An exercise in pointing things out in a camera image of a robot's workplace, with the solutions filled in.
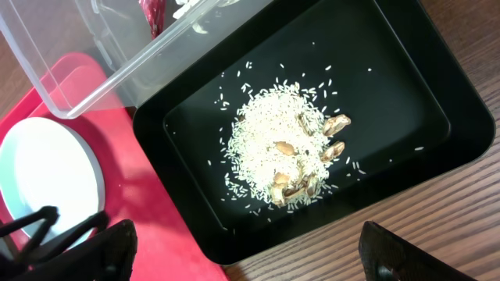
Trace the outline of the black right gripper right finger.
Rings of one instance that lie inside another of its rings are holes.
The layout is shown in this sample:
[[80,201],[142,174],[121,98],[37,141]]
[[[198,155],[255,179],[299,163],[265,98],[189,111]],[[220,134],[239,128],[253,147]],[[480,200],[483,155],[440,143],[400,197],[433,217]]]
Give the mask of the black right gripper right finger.
[[362,226],[359,256],[367,281],[476,281],[373,221]]

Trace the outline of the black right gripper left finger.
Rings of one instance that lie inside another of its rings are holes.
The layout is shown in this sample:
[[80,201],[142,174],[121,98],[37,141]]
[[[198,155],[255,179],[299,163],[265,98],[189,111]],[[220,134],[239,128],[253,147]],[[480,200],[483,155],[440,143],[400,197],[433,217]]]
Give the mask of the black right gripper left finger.
[[12,280],[129,281],[137,248],[134,224],[124,219],[55,258],[12,277]]

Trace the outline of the light blue plate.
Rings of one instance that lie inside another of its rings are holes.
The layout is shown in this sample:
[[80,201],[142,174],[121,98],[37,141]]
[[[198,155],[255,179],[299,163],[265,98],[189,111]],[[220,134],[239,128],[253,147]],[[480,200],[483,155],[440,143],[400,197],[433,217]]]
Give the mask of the light blue plate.
[[1,195],[13,219],[57,208],[45,244],[104,209],[105,181],[83,137],[54,120],[31,117],[1,143]]

